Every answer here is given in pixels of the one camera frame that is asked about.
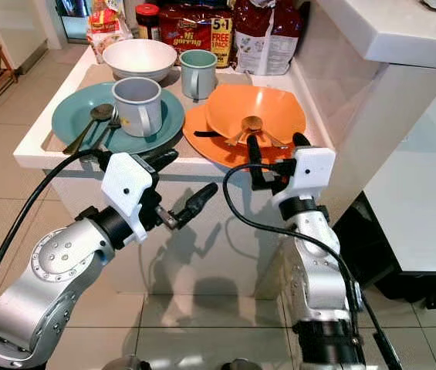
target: white mug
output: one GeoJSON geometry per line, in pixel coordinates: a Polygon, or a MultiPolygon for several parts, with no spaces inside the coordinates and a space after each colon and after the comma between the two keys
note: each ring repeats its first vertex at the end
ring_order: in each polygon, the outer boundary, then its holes
{"type": "Polygon", "coordinates": [[[116,82],[115,97],[122,129],[131,136],[151,136],[163,124],[161,86],[152,79],[129,77],[116,82]]]}
{"type": "Polygon", "coordinates": [[[192,99],[207,99],[216,87],[218,58],[207,50],[187,50],[180,54],[181,90],[192,99]]]}

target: dish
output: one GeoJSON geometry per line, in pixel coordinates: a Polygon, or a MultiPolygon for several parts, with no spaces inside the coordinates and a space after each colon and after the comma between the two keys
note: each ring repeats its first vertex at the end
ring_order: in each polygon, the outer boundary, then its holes
{"type": "MultiPolygon", "coordinates": [[[[222,164],[226,167],[236,167],[248,163],[247,146],[237,145],[229,146],[225,144],[225,137],[198,137],[194,131],[211,130],[205,120],[206,105],[197,106],[187,112],[184,124],[184,135],[187,141],[202,156],[213,162],[222,164]]],[[[277,149],[267,147],[261,149],[262,162],[274,163],[276,160],[290,158],[292,150],[295,149],[293,143],[288,144],[288,149],[277,149]]]]}
{"type": "Polygon", "coordinates": [[[177,60],[177,52],[156,40],[130,39],[108,46],[103,58],[120,78],[147,77],[161,81],[177,60]]]}
{"type": "MultiPolygon", "coordinates": [[[[86,87],[76,91],[64,99],[55,109],[52,118],[53,132],[65,144],[70,144],[89,122],[89,112],[98,104],[114,104],[111,94],[113,82],[105,82],[86,87]]],[[[184,122],[184,108],[178,99],[169,91],[163,89],[161,92],[161,109],[163,115],[163,126],[154,135],[148,137],[135,137],[126,134],[118,129],[113,137],[106,138],[106,148],[114,153],[143,153],[155,149],[171,140],[181,129],[184,122]]],[[[101,135],[107,123],[101,123],[96,135],[91,138],[92,131],[86,135],[88,143],[84,143],[81,149],[87,149],[101,135]]]]}
{"type": "MultiPolygon", "coordinates": [[[[263,128],[284,144],[294,133],[304,133],[306,118],[295,96],[286,91],[250,85],[220,85],[209,96],[205,117],[208,125],[226,138],[236,136],[247,116],[262,119],[263,128]]],[[[247,136],[240,143],[246,144],[247,136]]],[[[259,135],[259,146],[271,146],[271,140],[259,135]]]]}

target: mug handle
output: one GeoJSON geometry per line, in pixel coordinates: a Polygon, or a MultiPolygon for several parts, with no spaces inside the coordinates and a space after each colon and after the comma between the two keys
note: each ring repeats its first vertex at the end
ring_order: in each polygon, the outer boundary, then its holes
{"type": "Polygon", "coordinates": [[[145,106],[139,106],[140,122],[142,123],[142,134],[150,136],[150,121],[149,114],[145,106]]]}
{"type": "Polygon", "coordinates": [[[192,71],[192,77],[190,78],[190,94],[194,99],[199,99],[198,84],[199,84],[199,71],[194,69],[192,71]]]}

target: red jar lid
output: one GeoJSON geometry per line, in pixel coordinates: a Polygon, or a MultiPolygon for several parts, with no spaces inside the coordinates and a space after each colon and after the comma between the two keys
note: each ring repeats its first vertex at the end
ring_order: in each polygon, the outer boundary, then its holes
{"type": "Polygon", "coordinates": [[[135,7],[135,12],[140,15],[157,15],[159,8],[154,4],[140,4],[135,7]]]}

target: light green mug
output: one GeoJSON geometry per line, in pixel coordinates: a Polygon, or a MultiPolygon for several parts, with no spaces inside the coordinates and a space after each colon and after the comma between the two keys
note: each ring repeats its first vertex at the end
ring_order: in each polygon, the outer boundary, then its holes
{"type": "Polygon", "coordinates": [[[206,99],[216,87],[218,58],[206,50],[187,50],[180,54],[181,89],[192,99],[206,99]]]}

